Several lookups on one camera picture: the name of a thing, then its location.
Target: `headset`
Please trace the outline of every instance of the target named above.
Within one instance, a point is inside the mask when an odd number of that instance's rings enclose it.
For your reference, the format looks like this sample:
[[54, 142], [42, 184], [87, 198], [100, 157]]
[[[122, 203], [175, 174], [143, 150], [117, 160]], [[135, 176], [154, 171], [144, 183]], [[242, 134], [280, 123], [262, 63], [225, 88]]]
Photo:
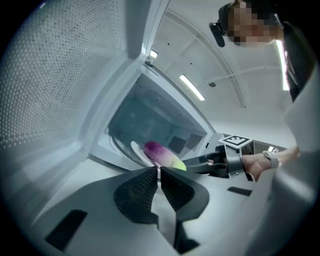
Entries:
[[[281, 21], [271, 3], [268, 0], [244, 0], [249, 4], [249, 7], [257, 14], [258, 19], [263, 20], [268, 25], [281, 25]], [[209, 23], [209, 28], [219, 47], [226, 45], [224, 36], [228, 30], [228, 11], [232, 3], [225, 4], [219, 9], [219, 19], [217, 22]], [[234, 41], [234, 44], [239, 46], [241, 43]]]

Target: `perforated door mesh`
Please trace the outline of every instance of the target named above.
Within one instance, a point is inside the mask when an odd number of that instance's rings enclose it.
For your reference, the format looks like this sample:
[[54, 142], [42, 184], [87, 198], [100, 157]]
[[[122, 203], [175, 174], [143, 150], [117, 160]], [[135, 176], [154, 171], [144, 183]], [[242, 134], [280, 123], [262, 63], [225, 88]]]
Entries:
[[0, 63], [0, 147], [64, 130], [94, 77], [122, 48], [114, 0], [45, 1]]
[[192, 151], [196, 151], [201, 139], [202, 139], [202, 136], [191, 133], [184, 147]]

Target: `fluorescent light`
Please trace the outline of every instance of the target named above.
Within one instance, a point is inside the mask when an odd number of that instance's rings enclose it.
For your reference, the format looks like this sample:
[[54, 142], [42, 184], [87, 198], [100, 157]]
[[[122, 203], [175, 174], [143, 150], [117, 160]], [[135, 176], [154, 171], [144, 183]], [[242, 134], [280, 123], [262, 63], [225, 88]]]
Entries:
[[189, 81], [188, 78], [183, 74], [180, 76], [180, 79], [194, 92], [194, 94], [199, 98], [200, 101], [204, 101], [205, 98], [201, 95], [201, 93], [197, 90], [197, 88]]
[[154, 50], [152, 50], [152, 51], [150, 52], [150, 56], [153, 57], [153, 58], [156, 58], [156, 57], [158, 56], [158, 53], [155, 52]]
[[288, 85], [287, 76], [286, 76], [287, 63], [286, 63], [286, 58], [285, 58], [285, 55], [288, 55], [288, 53], [285, 52], [285, 50], [284, 50], [284, 45], [283, 45], [283, 42], [282, 42], [282, 41], [276, 40], [276, 45], [277, 45], [277, 47], [278, 47], [279, 56], [280, 56], [280, 62], [281, 62], [281, 70], [282, 70], [282, 89], [283, 89], [284, 91], [289, 91], [289, 85]]

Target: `light fixture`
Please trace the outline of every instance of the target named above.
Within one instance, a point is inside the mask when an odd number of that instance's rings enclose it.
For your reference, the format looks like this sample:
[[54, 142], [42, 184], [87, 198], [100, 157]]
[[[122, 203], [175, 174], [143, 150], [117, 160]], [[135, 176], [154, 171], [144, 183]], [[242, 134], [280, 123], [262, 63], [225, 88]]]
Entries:
[[286, 58], [285, 56], [288, 55], [288, 53], [284, 50], [284, 44], [280, 40], [276, 40], [276, 45], [279, 51], [279, 56], [280, 56], [280, 62], [281, 62], [281, 71], [282, 71], [282, 89], [284, 91], [289, 91], [289, 85], [287, 81], [287, 63], [286, 63]]
[[201, 93], [197, 90], [197, 88], [189, 81], [188, 78], [183, 74], [180, 76], [180, 79], [193, 91], [193, 93], [199, 98], [200, 101], [204, 101], [205, 98], [201, 95]]
[[153, 57], [153, 58], [156, 58], [158, 56], [158, 53], [155, 52], [154, 50], [151, 50], [150, 56]]

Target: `white ceiling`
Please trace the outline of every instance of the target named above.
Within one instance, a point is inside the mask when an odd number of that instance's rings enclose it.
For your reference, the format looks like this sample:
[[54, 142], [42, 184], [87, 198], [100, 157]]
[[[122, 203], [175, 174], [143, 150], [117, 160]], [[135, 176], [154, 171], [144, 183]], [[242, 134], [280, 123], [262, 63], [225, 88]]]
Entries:
[[[283, 116], [292, 101], [282, 90], [276, 44], [244, 48], [225, 38], [220, 48], [211, 34], [209, 23], [218, 20], [219, 8], [229, 2], [171, 0], [154, 42], [158, 56], [153, 64], [185, 92], [217, 132], [289, 147], [295, 139]], [[182, 74], [204, 101], [179, 79]], [[208, 85], [213, 81], [214, 88]]]

